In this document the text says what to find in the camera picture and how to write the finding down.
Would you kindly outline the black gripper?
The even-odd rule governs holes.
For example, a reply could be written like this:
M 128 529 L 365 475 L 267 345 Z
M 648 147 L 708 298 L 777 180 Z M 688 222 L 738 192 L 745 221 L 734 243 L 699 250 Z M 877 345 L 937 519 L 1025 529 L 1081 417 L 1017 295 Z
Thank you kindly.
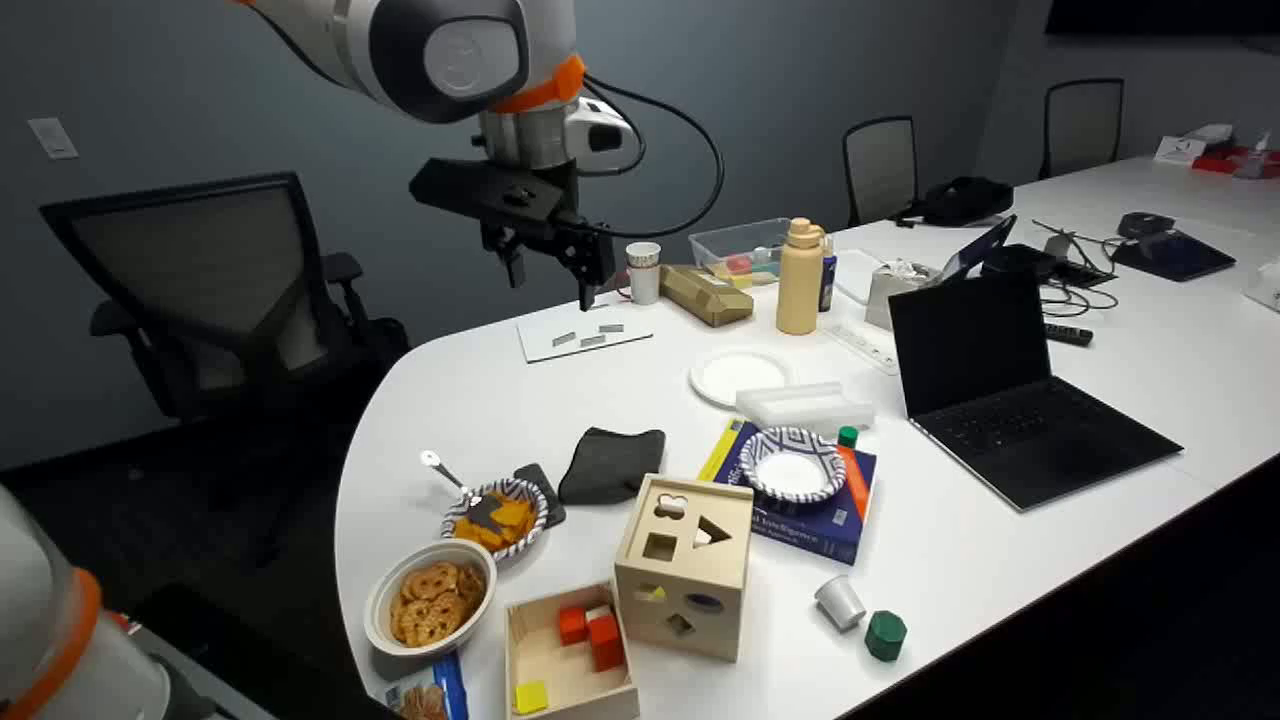
M 538 176 L 491 159 L 429 159 L 409 192 L 419 203 L 470 214 L 504 258 L 509 288 L 522 288 L 518 247 L 557 257 L 580 285 L 576 305 L 591 311 L 600 285 L 614 271 L 610 240 L 576 213 L 569 176 Z

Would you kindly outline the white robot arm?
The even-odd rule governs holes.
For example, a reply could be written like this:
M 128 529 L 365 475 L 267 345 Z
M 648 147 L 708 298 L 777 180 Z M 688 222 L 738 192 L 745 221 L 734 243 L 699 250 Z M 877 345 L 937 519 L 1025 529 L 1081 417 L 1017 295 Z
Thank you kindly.
M 610 232 L 576 180 L 645 156 L 632 119 L 588 93 L 576 0 L 239 0 L 316 77 L 423 125 L 481 119 L 481 159 L 429 159 L 409 192 L 470 214 L 518 288 L 553 257 L 588 308 L 614 277 Z

